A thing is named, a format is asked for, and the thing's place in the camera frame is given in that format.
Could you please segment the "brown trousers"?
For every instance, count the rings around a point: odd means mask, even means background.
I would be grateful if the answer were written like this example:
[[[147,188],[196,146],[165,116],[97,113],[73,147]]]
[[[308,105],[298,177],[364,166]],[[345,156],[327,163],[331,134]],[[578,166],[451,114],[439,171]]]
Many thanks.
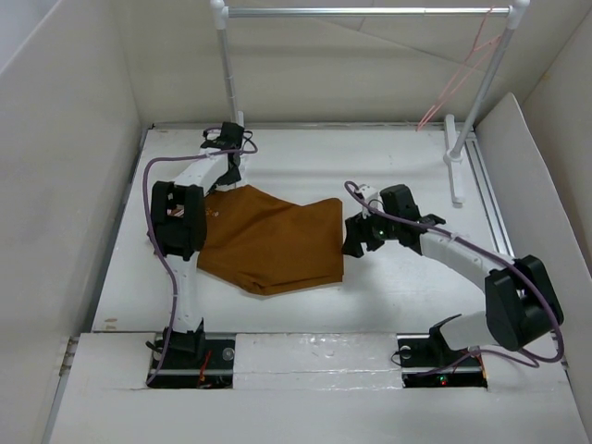
[[[298,205],[251,185],[205,198],[197,267],[259,296],[340,283],[342,201]]]

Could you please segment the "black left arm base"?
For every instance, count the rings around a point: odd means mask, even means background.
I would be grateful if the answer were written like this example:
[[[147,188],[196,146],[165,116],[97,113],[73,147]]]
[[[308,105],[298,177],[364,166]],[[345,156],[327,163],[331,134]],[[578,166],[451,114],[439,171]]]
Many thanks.
[[[151,351],[146,379],[150,389],[231,389],[236,335],[206,333],[204,323],[188,333],[172,332],[164,352],[167,328],[145,345]]]

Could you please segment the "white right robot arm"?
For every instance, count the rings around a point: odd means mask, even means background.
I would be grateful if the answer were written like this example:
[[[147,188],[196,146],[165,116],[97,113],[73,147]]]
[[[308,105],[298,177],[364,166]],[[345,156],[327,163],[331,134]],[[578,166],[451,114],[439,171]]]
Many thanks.
[[[377,191],[347,181],[344,188],[362,207],[345,221],[344,254],[360,258],[397,241],[456,272],[484,295],[482,311],[456,314],[431,327],[427,352],[433,361],[449,364],[461,350],[488,345],[521,352],[548,333],[560,333],[564,314],[540,259],[477,246],[448,228],[444,218],[422,214],[405,185]]]

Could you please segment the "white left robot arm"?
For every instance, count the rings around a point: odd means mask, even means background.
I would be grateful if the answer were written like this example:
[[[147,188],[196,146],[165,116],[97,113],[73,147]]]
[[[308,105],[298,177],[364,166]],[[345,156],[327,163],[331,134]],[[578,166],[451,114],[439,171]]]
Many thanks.
[[[241,155],[248,140],[243,126],[224,122],[219,128],[203,132],[198,154],[157,157],[142,173],[148,237],[171,278],[174,308],[169,329],[175,333],[193,333],[201,323],[196,289],[189,274],[206,241],[205,197],[241,183]],[[188,165],[174,179],[148,185],[150,169],[155,164],[174,162]]]

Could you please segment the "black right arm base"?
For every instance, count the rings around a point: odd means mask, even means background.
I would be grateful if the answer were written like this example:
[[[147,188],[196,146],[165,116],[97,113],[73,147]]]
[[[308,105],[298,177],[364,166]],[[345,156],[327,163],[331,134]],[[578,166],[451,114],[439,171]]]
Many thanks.
[[[487,388],[484,366],[467,350],[453,351],[440,325],[427,333],[400,333],[391,362],[401,369],[405,389]]]

